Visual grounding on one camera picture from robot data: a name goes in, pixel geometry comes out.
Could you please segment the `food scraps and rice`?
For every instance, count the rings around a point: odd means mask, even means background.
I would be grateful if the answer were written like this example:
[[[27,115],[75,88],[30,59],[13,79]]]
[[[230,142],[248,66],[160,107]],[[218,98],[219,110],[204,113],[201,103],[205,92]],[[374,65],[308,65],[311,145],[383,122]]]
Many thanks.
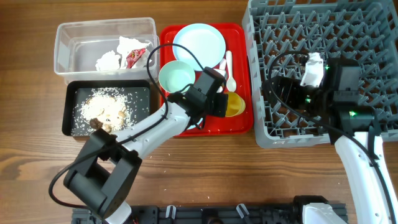
[[[70,133],[89,136],[99,128],[114,133],[134,126],[149,113],[148,87],[80,88],[75,92]]]

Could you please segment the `yellow cup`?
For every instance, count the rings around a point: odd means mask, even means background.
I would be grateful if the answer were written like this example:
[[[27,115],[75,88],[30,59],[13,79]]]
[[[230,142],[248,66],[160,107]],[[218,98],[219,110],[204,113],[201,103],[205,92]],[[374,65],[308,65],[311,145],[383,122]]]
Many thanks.
[[[240,115],[246,109],[245,101],[235,92],[227,92],[228,103],[226,109],[226,117],[233,117]]]

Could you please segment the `light blue plate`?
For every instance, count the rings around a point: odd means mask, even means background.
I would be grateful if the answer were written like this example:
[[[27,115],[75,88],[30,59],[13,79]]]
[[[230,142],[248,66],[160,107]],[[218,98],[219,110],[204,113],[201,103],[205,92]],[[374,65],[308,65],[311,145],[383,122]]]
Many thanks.
[[[202,67],[215,67],[224,58],[226,42],[219,30],[208,24],[190,24],[177,32],[174,44],[188,49]]]

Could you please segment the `grey dishwasher rack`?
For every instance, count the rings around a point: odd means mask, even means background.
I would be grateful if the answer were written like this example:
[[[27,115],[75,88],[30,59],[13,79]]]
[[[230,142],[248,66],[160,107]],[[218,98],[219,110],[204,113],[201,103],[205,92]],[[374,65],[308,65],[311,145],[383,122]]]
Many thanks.
[[[251,77],[254,133],[262,148],[327,143],[327,133],[298,118],[262,92],[268,67],[291,50],[361,66],[359,103],[372,106],[382,138],[397,140],[396,1],[249,1],[242,26]]]

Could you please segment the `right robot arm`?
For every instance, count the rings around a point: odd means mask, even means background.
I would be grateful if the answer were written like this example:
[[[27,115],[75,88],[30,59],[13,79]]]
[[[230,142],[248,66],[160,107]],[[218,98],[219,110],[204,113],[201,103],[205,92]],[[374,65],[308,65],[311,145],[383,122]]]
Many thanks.
[[[303,59],[301,80],[273,75],[287,55]],[[359,105],[361,70],[352,59],[323,60],[317,53],[288,52],[271,63],[264,93],[299,118],[328,131],[348,178],[359,223],[397,223],[397,196],[384,160],[381,127],[375,110]]]

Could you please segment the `white napkin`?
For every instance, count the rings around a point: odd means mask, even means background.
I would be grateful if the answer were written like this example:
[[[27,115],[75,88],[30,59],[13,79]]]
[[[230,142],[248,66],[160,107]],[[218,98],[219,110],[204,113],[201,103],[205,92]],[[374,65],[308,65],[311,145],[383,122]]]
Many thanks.
[[[120,68],[121,56],[116,54],[113,50],[106,52],[101,58],[96,61],[97,71],[118,70]]]
[[[148,40],[141,42],[137,39],[130,39],[127,37],[119,37],[119,45],[116,49],[117,53],[121,56],[120,59],[120,69],[127,69],[126,57],[132,50],[146,49],[146,54],[144,56],[144,65],[147,62],[149,56],[149,47],[151,43]]]

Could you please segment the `black food waste tray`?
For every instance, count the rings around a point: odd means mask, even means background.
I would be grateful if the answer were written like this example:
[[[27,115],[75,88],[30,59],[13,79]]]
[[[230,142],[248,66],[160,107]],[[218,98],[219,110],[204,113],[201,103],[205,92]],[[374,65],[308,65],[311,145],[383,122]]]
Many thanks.
[[[87,137],[97,129],[115,133],[150,115],[146,80],[91,80],[68,84],[62,133]]]

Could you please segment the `white plastic spoon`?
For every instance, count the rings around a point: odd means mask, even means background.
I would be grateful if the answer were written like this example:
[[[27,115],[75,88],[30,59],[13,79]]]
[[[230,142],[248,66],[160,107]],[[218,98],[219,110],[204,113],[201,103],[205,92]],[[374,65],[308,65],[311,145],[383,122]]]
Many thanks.
[[[233,54],[230,50],[226,51],[226,66],[228,72],[228,79],[226,81],[226,87],[228,91],[235,92],[236,91],[236,81],[233,77]]]

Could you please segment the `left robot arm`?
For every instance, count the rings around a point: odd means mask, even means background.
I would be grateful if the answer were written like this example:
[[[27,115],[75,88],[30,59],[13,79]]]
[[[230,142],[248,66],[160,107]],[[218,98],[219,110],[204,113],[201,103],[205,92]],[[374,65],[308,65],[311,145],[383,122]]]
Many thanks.
[[[115,134],[95,131],[66,168],[63,184],[106,223],[124,223],[131,214],[126,197],[143,159],[205,116],[224,116],[227,104],[225,93],[194,88],[171,93],[158,111],[133,127]]]

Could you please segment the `red serving tray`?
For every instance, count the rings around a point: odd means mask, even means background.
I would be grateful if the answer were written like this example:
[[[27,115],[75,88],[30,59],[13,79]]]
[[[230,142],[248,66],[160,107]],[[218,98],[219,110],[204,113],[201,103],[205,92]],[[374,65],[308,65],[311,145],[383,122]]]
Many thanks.
[[[236,80],[236,93],[244,100],[246,108],[243,113],[233,116],[219,118],[207,116],[203,129],[193,128],[180,134],[180,137],[192,136],[214,136],[223,134],[243,134],[249,131],[254,122],[252,99],[251,99],[251,77],[246,55],[246,43],[242,27],[235,23],[213,23],[226,42],[226,49],[232,51],[233,56],[233,78]]]

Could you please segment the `green bowl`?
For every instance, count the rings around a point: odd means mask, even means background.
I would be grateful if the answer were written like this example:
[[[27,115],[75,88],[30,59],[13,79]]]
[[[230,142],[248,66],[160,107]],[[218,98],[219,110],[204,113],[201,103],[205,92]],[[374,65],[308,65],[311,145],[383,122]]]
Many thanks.
[[[194,84],[195,79],[193,68],[179,60],[166,63],[159,72],[159,83],[168,93],[179,91],[188,84]]]

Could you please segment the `light blue bowl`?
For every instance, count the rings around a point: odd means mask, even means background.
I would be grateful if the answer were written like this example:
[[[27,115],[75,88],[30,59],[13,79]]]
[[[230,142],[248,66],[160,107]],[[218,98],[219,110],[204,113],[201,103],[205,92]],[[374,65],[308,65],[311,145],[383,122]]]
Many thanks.
[[[191,130],[191,129],[202,129],[203,128],[203,118],[201,118],[197,123],[190,125],[189,127],[186,128],[186,130]]]

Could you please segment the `red snack wrapper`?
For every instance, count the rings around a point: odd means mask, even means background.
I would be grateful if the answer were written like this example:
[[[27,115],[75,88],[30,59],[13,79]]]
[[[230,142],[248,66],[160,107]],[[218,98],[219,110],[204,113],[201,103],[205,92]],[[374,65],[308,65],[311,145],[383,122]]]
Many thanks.
[[[132,50],[126,57],[127,68],[143,67],[146,51],[146,49]]]

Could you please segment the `white plastic fork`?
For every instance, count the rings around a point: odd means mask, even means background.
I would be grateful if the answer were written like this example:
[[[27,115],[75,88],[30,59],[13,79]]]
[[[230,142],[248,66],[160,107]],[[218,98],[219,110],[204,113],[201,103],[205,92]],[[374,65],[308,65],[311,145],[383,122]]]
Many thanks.
[[[226,78],[226,59],[223,58],[219,64],[219,69],[216,69],[218,73],[220,73],[224,78]]]

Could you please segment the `clear plastic waste bin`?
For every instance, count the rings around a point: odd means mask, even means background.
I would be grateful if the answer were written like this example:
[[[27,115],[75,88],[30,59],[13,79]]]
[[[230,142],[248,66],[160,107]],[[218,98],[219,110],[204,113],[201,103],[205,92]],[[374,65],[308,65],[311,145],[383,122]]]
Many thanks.
[[[66,83],[81,80],[147,80],[147,69],[158,79],[160,58],[156,52],[141,68],[97,71],[96,61],[106,52],[116,54],[119,37],[151,43],[149,53],[160,44],[151,17],[69,22],[58,26],[54,46],[54,72]]]

